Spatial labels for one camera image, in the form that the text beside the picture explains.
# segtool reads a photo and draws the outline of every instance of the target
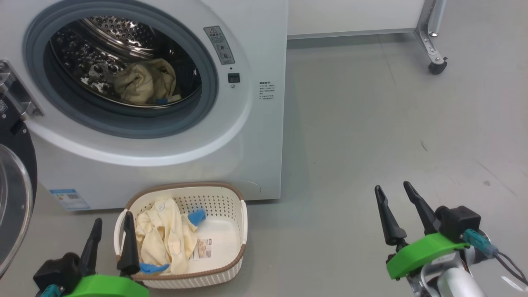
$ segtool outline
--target gray rubber gasket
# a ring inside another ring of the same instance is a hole
[[[201,90],[171,107],[149,110],[104,102],[83,90],[62,70],[48,41],[63,26],[93,15],[130,18],[156,28],[178,42],[200,72]],[[51,104],[80,124],[114,136],[148,139],[180,133],[208,114],[218,94],[218,73],[202,42],[175,18],[137,1],[58,2],[39,14],[30,25],[23,53],[31,78]]]

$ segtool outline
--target warning label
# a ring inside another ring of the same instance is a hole
[[[218,54],[218,58],[220,58],[220,63],[222,65],[234,64],[233,53],[231,52],[228,41],[225,39],[224,33],[222,33],[222,29],[219,26],[214,26],[205,27],[203,30],[206,32],[209,40],[211,40]]]
[[[0,100],[0,113],[4,113],[7,110],[7,105],[3,100]]]
[[[258,85],[259,99],[270,100],[275,98],[275,84],[271,81],[260,81]]]

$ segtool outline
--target white washing machine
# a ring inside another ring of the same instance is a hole
[[[0,92],[39,181],[69,210],[190,181],[278,199],[287,14],[287,0],[1,1]],[[123,98],[116,73],[156,59],[175,87]]]

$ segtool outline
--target blue sticker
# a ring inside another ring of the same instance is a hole
[[[81,195],[74,189],[50,190],[57,201],[65,210],[88,210],[90,206],[83,200]]]

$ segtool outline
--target dryer door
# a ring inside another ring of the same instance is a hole
[[[17,91],[11,78],[0,71],[0,278],[27,232],[37,184],[33,143],[20,106],[9,98]]]

